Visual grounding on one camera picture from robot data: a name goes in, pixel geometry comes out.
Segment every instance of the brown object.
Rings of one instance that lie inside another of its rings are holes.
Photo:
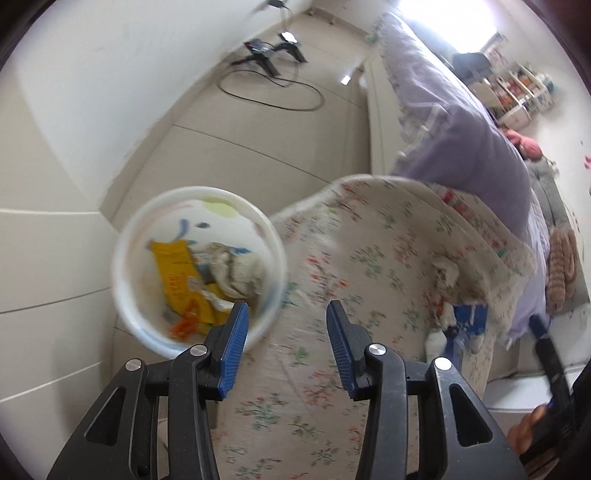
[[[554,313],[562,309],[564,301],[574,294],[577,278],[577,242],[574,230],[554,228],[550,232],[550,257],[546,286],[546,311]]]
[[[522,455],[531,447],[534,441],[534,425],[543,419],[547,412],[546,405],[539,405],[533,412],[524,415],[519,425],[511,427],[507,441],[517,455]],[[550,448],[524,465],[525,471],[530,478],[544,478],[544,475],[555,467],[557,461],[556,451]]]
[[[507,440],[517,455],[525,453],[534,441],[534,425],[538,423],[547,412],[546,405],[538,405],[533,412],[523,416],[519,425],[513,425]]]

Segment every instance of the metal screw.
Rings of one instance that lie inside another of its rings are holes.
[[[369,353],[374,355],[383,355],[386,353],[386,347],[384,345],[380,345],[379,343],[372,343],[368,347]]]
[[[131,360],[128,360],[128,362],[125,364],[125,368],[127,370],[129,370],[130,372],[137,370],[141,366],[142,366],[142,361],[139,360],[138,358],[132,358]]]
[[[205,345],[193,345],[191,347],[191,355],[203,356],[207,353],[207,347]]]
[[[452,363],[444,356],[438,356],[435,359],[435,366],[439,370],[449,370],[452,367]]]

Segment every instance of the trash in bowl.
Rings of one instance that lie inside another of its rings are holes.
[[[174,323],[169,330],[173,338],[206,335],[227,321],[235,300],[256,305],[264,276],[258,254],[218,243],[196,252],[187,240],[152,242],[150,248],[172,310],[165,317]]]

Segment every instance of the yellow snack wrapper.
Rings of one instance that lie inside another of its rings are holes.
[[[197,322],[215,325],[213,308],[200,292],[203,288],[203,280],[193,265],[187,241],[152,242],[151,248],[158,265],[168,306],[184,316],[194,300],[193,308],[197,312]]]

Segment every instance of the white bottle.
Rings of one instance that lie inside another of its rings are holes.
[[[425,354],[427,363],[430,364],[434,358],[442,356],[447,345],[447,337],[441,330],[431,330],[425,340]]]

